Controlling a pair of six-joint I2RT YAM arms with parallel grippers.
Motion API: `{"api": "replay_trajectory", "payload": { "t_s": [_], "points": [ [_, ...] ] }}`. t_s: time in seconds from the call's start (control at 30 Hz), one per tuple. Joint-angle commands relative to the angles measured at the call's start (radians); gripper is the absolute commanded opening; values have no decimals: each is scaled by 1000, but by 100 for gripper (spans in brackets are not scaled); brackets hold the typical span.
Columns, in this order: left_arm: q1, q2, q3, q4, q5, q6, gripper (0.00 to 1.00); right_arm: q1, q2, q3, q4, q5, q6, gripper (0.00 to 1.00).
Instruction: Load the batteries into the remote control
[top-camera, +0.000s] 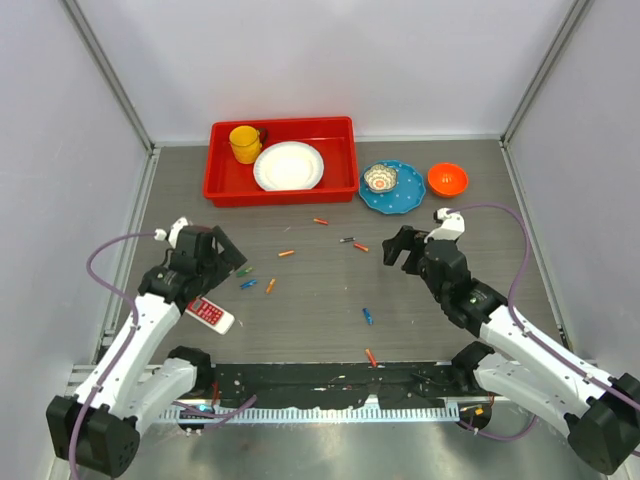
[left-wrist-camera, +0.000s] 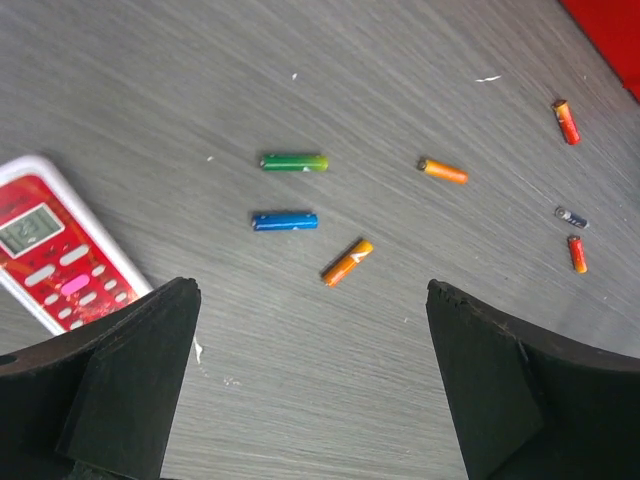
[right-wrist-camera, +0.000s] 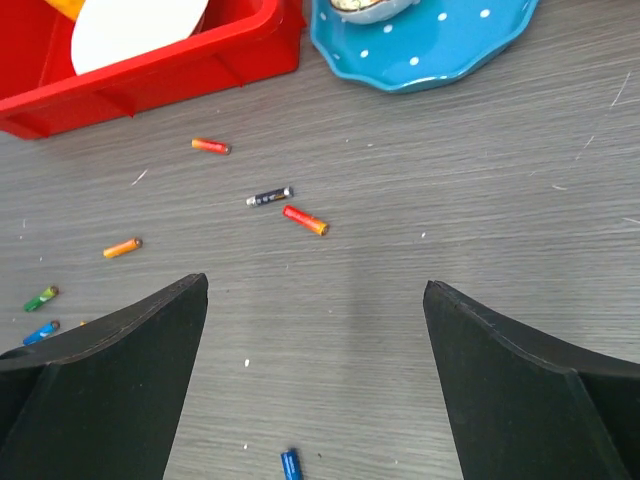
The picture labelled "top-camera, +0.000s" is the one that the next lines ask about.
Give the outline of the white remote control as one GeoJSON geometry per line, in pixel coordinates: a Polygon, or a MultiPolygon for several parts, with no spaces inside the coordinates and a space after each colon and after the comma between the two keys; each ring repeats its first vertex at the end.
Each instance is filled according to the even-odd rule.
{"type": "Polygon", "coordinates": [[[231,313],[205,297],[194,299],[185,312],[220,335],[225,335],[235,322],[231,313]]]}

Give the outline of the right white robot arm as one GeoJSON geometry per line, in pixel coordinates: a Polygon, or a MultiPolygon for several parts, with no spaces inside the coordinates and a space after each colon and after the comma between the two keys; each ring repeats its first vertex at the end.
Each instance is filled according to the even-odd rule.
{"type": "Polygon", "coordinates": [[[506,297],[474,278],[450,236],[402,227],[382,243],[383,262],[419,276],[446,318],[475,340],[453,359],[465,395],[503,396],[553,426],[594,470],[611,475],[639,447],[639,381],[614,377],[533,325],[506,297]]]}

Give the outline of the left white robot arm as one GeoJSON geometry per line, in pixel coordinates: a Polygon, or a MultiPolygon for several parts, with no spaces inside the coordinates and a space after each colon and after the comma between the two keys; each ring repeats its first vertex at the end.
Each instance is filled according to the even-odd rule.
{"type": "Polygon", "coordinates": [[[246,258],[221,227],[193,225],[186,218],[149,236],[167,243],[164,260],[143,275],[134,298],[101,277],[95,279],[123,299],[129,317],[75,392],[54,397],[46,410],[54,452],[68,462],[73,479],[82,469],[120,477],[167,407],[185,394],[200,399],[212,389],[211,357],[196,348],[175,348],[149,379],[141,377],[187,307],[224,282],[246,258]]]}

